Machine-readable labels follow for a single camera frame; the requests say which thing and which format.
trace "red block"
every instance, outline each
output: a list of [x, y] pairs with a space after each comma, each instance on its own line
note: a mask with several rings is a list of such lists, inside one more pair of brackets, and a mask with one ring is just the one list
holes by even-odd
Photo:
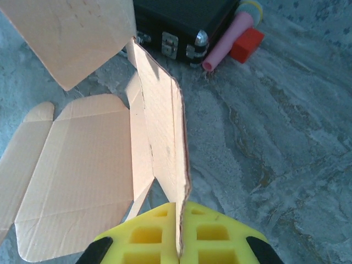
[[233, 43], [230, 56], [240, 63], [245, 63], [247, 59], [256, 51], [264, 39], [264, 34], [254, 28], [247, 29]]

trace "pink cylinder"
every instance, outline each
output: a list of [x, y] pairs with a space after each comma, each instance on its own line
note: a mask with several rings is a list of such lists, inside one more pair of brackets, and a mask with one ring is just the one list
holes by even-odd
[[233, 43], [249, 28], [253, 27], [254, 21], [247, 12], [240, 12], [232, 21], [228, 30], [221, 37], [214, 49], [203, 61], [203, 68], [212, 72], [223, 58], [230, 52]]

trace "black briefcase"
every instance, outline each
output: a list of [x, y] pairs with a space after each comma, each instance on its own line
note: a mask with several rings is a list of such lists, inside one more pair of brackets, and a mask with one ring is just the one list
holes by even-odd
[[234, 18], [239, 0], [133, 0], [138, 41], [201, 65]]

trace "marble floor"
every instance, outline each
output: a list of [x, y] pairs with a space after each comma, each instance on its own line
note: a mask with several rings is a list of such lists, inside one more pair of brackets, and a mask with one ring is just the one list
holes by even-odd
[[[183, 89], [191, 200], [261, 231], [285, 263], [352, 263], [352, 25], [342, 15], [352, 3], [296, 2], [263, 1], [266, 37], [246, 64], [227, 58], [205, 75], [152, 54]], [[49, 100], [57, 114], [78, 97], [122, 95], [122, 72], [133, 71], [115, 56], [64, 92], [0, 14], [0, 155], [33, 106]], [[144, 210], [165, 201], [156, 184]], [[0, 263], [26, 263], [14, 228]]]

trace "cardboard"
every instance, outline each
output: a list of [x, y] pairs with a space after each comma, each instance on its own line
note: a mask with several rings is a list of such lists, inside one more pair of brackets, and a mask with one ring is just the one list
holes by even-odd
[[135, 41], [132, 0], [0, 0], [52, 76], [71, 89], [127, 45], [137, 72], [115, 95], [68, 104], [53, 121], [33, 108], [0, 159], [0, 243], [14, 223], [20, 256], [37, 262], [85, 250], [135, 217], [155, 179], [176, 202], [182, 253], [190, 193], [184, 104], [177, 82]]

